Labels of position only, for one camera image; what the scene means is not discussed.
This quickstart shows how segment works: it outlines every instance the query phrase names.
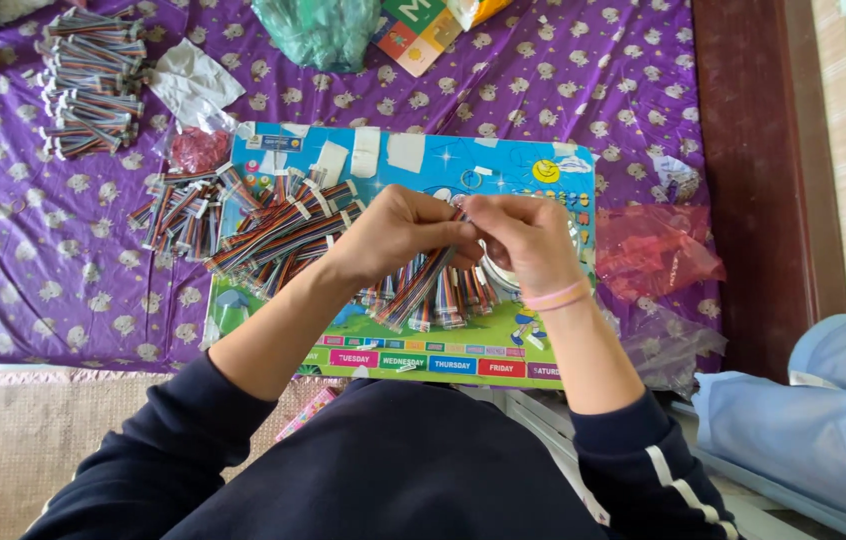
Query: person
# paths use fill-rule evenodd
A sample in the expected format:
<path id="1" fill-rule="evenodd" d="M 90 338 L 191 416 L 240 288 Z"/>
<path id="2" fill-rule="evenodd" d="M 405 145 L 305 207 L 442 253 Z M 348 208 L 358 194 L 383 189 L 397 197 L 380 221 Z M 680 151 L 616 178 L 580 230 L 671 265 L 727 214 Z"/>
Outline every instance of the person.
<path id="1" fill-rule="evenodd" d="M 640 381 L 589 294 L 558 203 L 452 206 L 391 185 L 333 248 L 208 354 L 147 391 L 22 535 L 77 538 L 738 538 L 733 516 Z M 566 390 L 594 521 L 548 449 L 490 403 L 441 385 L 360 379 L 229 483 L 297 366 L 358 290 L 456 247 L 516 273 Z"/>

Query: green plastic bag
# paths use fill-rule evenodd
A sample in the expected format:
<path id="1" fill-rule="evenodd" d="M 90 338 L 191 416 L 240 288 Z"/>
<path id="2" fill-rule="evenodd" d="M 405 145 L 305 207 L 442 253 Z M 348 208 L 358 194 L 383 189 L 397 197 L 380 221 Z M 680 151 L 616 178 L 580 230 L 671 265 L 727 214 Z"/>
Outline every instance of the green plastic bag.
<path id="1" fill-rule="evenodd" d="M 253 0 L 253 13 L 294 64 L 322 71 L 363 69 L 380 19 L 379 0 Z"/>

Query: sleeve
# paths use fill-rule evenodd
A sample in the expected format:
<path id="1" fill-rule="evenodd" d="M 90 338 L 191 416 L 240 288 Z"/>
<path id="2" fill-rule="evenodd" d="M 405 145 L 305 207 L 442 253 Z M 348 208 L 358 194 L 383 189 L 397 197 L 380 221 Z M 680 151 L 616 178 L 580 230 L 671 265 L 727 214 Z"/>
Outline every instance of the sleeve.
<path id="1" fill-rule="evenodd" d="M 250 436 L 276 407 L 227 380 L 206 354 L 146 397 L 23 539 L 163 536 L 224 485 L 225 467 L 247 459 Z"/>
<path id="2" fill-rule="evenodd" d="M 740 534 L 680 425 L 650 390 L 605 414 L 571 414 L 583 483 L 626 538 L 728 538 Z"/>

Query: wooden bed frame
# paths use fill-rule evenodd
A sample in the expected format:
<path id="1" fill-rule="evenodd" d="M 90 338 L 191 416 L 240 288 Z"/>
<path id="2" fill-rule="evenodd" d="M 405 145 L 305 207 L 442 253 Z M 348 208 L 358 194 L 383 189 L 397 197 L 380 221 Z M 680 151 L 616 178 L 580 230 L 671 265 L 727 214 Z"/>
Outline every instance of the wooden bed frame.
<path id="1" fill-rule="evenodd" d="M 794 345 L 846 313 L 811 0 L 694 0 L 724 370 L 784 383 Z"/>

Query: purple bedsheet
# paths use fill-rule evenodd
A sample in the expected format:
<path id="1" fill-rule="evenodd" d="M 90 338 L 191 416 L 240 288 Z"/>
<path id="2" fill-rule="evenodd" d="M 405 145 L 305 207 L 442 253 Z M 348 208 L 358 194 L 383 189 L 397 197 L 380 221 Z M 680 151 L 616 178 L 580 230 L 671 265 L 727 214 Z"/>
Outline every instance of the purple bedsheet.
<path id="1" fill-rule="evenodd" d="M 517 0 L 463 34 L 419 79 L 372 45 L 362 73 L 300 68 L 269 43 L 245 3 L 136 6 L 151 58 L 189 36 L 230 68 L 247 90 L 230 107 L 240 120 L 573 141 L 602 155 L 599 211 L 676 200 L 673 190 L 659 189 L 651 154 L 703 171 L 688 4 Z M 92 9 L 127 5 L 99 1 Z M 199 353 L 210 278 L 201 265 L 140 248 L 141 233 L 126 221 L 148 198 L 148 176 L 160 170 L 152 148 L 168 112 L 146 90 L 133 148 L 69 161 L 41 153 L 36 128 L 49 119 L 39 88 L 22 74 L 42 68 L 33 41 L 66 7 L 0 29 L 8 62 L 0 68 L 0 362 L 173 371 Z M 679 196 L 709 202 L 705 184 Z M 718 329 L 717 295 L 716 283 L 705 282 L 658 303 Z M 640 309 L 620 301 L 612 308 L 624 332 Z M 719 359 L 702 358 L 700 368 L 717 371 Z"/>

